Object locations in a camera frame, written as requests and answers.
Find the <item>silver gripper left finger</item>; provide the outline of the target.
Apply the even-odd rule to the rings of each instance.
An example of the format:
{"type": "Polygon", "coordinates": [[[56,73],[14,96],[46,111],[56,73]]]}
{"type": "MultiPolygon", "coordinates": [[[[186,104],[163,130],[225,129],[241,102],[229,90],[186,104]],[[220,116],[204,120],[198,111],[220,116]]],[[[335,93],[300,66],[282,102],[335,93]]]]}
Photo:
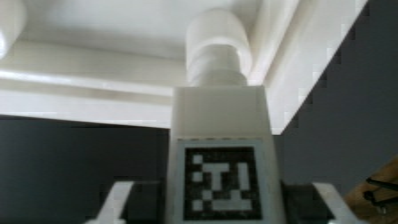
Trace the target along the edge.
{"type": "Polygon", "coordinates": [[[113,183],[97,216],[83,224],[126,224],[120,215],[133,185],[133,181],[117,181],[113,183]]]}

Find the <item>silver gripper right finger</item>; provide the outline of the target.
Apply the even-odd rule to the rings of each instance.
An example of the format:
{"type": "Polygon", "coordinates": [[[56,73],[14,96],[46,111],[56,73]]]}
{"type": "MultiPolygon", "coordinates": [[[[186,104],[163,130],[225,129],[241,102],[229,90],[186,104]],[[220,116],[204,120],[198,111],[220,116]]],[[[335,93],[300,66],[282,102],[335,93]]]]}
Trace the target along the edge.
{"type": "Polygon", "coordinates": [[[326,224],[367,224],[367,222],[357,218],[348,208],[333,185],[328,183],[314,182],[312,186],[333,215],[333,218],[328,220],[326,224]]]}

